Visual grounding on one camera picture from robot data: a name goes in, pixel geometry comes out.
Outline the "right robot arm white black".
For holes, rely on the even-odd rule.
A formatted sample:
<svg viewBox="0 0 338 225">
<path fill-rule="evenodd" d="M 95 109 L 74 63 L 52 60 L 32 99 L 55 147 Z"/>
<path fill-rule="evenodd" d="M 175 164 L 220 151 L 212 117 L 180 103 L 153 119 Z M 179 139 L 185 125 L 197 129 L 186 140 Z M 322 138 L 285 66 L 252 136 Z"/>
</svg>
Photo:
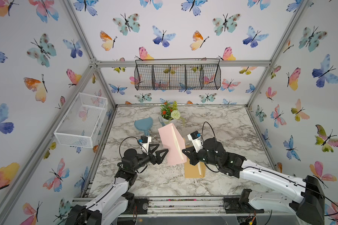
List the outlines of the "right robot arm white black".
<svg viewBox="0 0 338 225">
<path fill-rule="evenodd" d="M 192 147 L 182 150 L 191 165 L 207 163 L 216 166 L 220 173 L 254 181 L 274 190 L 273 193 L 243 190 L 240 207 L 289 212 L 308 224 L 325 224 L 325 195 L 316 177 L 298 178 L 265 168 L 244 156 L 226 152 L 215 138 L 204 142 L 197 138 L 192 143 Z"/>
</svg>

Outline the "aluminium front rail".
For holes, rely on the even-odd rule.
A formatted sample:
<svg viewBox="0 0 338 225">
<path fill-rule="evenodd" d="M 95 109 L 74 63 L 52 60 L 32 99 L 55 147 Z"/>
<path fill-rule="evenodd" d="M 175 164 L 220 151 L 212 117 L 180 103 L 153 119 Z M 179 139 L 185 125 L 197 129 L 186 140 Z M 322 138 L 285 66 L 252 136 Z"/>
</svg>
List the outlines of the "aluminium front rail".
<svg viewBox="0 0 338 225">
<path fill-rule="evenodd" d="M 242 216 L 249 213 L 226 214 L 223 207 L 225 197 L 235 196 L 197 196 L 197 197 L 145 197 L 149 199 L 146 215 L 138 217 L 170 217 L 170 216 Z M 289 207 L 292 202 L 288 197 L 276 193 L 259 193 L 254 195 L 254 203 L 264 209 L 264 213 L 250 213 L 251 215 L 295 215 Z"/>
</svg>

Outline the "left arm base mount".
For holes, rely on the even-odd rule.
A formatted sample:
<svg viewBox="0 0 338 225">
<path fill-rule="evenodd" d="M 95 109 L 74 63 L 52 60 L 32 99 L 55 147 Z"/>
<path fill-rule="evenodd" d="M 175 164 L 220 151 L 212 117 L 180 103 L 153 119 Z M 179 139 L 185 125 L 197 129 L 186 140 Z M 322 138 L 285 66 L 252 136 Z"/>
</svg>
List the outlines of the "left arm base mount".
<svg viewBox="0 0 338 225">
<path fill-rule="evenodd" d="M 149 208 L 148 198 L 133 197 L 128 200 L 128 206 L 123 214 L 146 215 L 148 208 Z"/>
</svg>

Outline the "white mesh wall basket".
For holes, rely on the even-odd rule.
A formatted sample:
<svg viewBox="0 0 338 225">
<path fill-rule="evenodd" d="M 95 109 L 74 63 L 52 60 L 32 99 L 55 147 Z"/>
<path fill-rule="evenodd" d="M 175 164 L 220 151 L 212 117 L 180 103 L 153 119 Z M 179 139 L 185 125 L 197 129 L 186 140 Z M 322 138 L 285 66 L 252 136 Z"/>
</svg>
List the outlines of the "white mesh wall basket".
<svg viewBox="0 0 338 225">
<path fill-rule="evenodd" d="M 93 148 L 108 109 L 108 99 L 79 93 L 54 131 L 61 145 Z"/>
</svg>

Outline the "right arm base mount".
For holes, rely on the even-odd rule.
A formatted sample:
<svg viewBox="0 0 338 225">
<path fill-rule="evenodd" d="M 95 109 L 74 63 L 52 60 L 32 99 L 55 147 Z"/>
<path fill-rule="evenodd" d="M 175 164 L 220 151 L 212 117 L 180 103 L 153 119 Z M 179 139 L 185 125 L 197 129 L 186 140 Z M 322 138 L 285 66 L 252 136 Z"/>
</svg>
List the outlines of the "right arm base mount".
<svg viewBox="0 0 338 225">
<path fill-rule="evenodd" d="M 249 204 L 249 194 L 251 193 L 251 189 L 244 189 L 240 196 L 225 197 L 223 199 L 225 213 L 264 213 L 264 209 L 256 209 Z"/>
</svg>

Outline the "white pot with flowers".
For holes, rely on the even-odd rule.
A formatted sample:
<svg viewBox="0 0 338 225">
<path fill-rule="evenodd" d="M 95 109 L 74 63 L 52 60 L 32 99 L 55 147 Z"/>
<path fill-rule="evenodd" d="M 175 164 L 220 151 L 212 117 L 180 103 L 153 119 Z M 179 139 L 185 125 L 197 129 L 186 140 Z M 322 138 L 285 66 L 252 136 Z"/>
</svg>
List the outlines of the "white pot with flowers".
<svg viewBox="0 0 338 225">
<path fill-rule="evenodd" d="M 182 123 L 185 122 L 185 119 L 181 116 L 181 112 L 178 110 L 178 104 L 176 101 L 163 101 L 160 117 L 162 117 L 165 125 L 175 123 L 176 121 L 181 121 Z"/>
</svg>

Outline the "brown kraft envelope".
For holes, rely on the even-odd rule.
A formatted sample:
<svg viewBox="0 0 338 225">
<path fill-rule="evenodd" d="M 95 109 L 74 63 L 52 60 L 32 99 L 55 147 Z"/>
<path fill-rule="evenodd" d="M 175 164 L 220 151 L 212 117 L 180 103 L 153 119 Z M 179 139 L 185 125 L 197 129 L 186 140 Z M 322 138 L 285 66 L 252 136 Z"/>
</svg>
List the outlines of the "brown kraft envelope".
<svg viewBox="0 0 338 225">
<path fill-rule="evenodd" d="M 186 179 L 201 179 L 206 175 L 206 167 L 203 162 L 199 162 L 193 166 L 190 164 L 190 159 L 184 163 L 185 178 Z"/>
</svg>

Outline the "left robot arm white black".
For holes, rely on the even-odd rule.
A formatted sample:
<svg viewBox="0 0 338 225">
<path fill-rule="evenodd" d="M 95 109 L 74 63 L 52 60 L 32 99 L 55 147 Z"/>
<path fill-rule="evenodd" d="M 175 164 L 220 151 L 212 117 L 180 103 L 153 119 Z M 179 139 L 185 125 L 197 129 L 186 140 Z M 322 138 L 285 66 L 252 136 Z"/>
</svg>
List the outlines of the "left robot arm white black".
<svg viewBox="0 0 338 225">
<path fill-rule="evenodd" d="M 85 205 L 76 205 L 60 225 L 111 225 L 124 212 L 135 211 L 134 194 L 129 189 L 138 177 L 138 170 L 148 164 L 161 164 L 169 153 L 158 150 L 159 144 L 144 144 L 139 154 L 133 148 L 127 149 L 118 164 L 114 181 L 101 194 Z"/>
</svg>

